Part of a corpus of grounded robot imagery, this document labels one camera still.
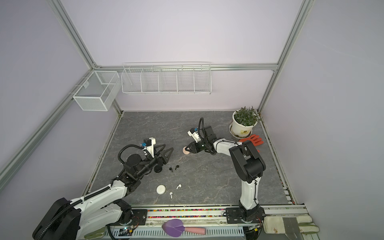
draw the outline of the gray marble tabletop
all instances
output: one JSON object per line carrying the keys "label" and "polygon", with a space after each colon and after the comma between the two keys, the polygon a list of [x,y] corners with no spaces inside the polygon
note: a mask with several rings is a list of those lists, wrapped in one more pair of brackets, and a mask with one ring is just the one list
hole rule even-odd
{"label": "gray marble tabletop", "polygon": [[[236,141],[229,133],[232,122],[229,111],[186,112],[125,112],[111,145],[94,180],[92,191],[109,184],[122,169],[117,154],[128,144],[140,144],[143,139],[154,137],[156,144],[167,144],[174,151],[160,173],[152,171],[141,180],[141,185],[124,200],[131,205],[152,204],[238,204],[241,195],[241,180],[237,176],[230,156],[211,155],[206,152],[183,154],[182,149],[193,141],[187,132],[197,127],[200,117],[205,126],[211,125],[217,137]],[[253,133],[265,139],[260,124]],[[258,192],[259,203],[287,204],[283,186],[277,173],[268,144],[257,146],[265,161],[266,170],[261,178]],[[122,159],[133,153],[144,154],[138,149],[127,149]],[[158,185],[165,185],[165,194],[156,193]]]}

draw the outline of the purple brush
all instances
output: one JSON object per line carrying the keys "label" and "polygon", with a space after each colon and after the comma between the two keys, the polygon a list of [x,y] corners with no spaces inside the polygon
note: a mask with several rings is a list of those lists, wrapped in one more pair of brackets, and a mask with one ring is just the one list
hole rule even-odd
{"label": "purple brush", "polygon": [[205,235],[205,228],[203,227],[184,227],[180,219],[174,218],[164,223],[161,226],[169,236],[179,237],[184,231]]}

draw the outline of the work glove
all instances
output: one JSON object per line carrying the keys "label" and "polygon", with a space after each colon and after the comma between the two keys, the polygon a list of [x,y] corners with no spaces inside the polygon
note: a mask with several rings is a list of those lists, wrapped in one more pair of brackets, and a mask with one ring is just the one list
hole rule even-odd
{"label": "work glove", "polygon": [[262,138],[259,135],[256,135],[256,134],[253,134],[253,135],[251,135],[250,137],[247,137],[247,138],[242,138],[242,139],[239,140],[239,142],[245,142],[247,140],[251,141],[252,144],[255,147],[264,143]]}

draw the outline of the white wire shelf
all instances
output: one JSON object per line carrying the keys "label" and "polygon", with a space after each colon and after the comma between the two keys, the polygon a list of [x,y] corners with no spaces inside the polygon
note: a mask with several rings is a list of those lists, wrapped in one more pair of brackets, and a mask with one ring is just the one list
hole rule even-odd
{"label": "white wire shelf", "polygon": [[126,94],[199,94],[212,92],[210,65],[125,66],[121,74]]}
{"label": "white wire shelf", "polygon": [[108,111],[120,90],[120,81],[116,71],[93,71],[73,98],[84,111]]}

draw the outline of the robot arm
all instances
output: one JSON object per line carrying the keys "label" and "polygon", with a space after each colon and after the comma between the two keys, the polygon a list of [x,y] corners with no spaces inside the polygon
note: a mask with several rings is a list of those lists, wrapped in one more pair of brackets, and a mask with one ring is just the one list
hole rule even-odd
{"label": "robot arm", "polygon": [[[200,122],[204,126],[204,120],[200,119]],[[258,184],[266,166],[253,143],[249,140],[233,142],[224,138],[219,139],[210,126],[202,129],[200,126],[191,128],[188,135],[195,140],[185,148],[188,152],[205,151],[211,154],[223,153],[231,156],[236,173],[242,180],[242,194],[239,201],[240,219],[249,222],[254,220],[257,214],[263,215],[260,214],[263,209],[258,205],[257,192]]]}
{"label": "robot arm", "polygon": [[[77,240],[111,223],[130,224],[133,212],[122,198],[133,192],[152,168],[161,170],[173,151],[173,148],[164,150],[165,144],[154,147],[155,143],[154,138],[148,138],[141,146],[130,144],[124,147],[118,155],[124,169],[110,184],[80,198],[57,200],[32,237],[35,240]],[[140,155],[132,154],[124,162],[121,153],[129,147],[143,150],[146,158],[142,160]]]}

